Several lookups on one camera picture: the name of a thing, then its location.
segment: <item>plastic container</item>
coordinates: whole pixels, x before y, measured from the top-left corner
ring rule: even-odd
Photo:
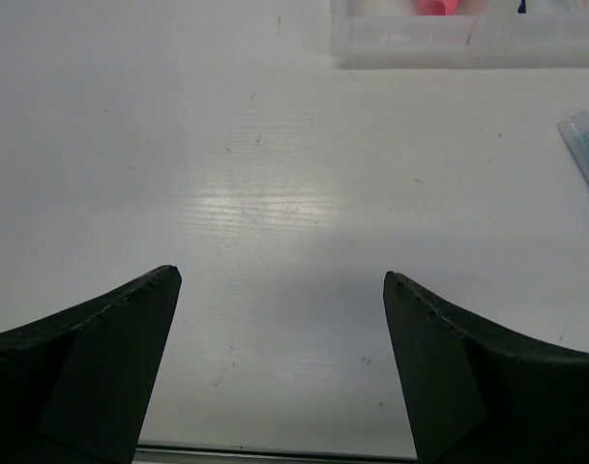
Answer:
[[[331,0],[332,54],[350,69],[589,68],[589,0],[526,0],[526,14],[519,3],[461,0],[432,16],[415,0]]]

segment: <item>black object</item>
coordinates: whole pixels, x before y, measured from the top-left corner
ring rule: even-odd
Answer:
[[[388,273],[384,304],[419,462],[589,462],[589,354]]]
[[[0,333],[0,464],[127,464],[176,308],[163,266]]]

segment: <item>white wooden surface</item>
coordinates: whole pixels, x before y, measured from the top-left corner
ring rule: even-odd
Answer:
[[[0,0],[0,331],[178,265],[143,439],[414,455],[388,270],[589,351],[589,71],[340,71],[329,27]]]

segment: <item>scratch mark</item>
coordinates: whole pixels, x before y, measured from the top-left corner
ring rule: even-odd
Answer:
[[[227,372],[227,367],[223,370],[223,372],[221,373],[221,375],[217,379],[217,382],[215,382],[215,387],[218,387],[222,383],[223,377],[225,377],[225,372]]]

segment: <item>pink object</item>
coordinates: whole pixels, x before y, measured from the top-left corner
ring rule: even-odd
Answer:
[[[459,0],[417,0],[419,15],[454,15]]]

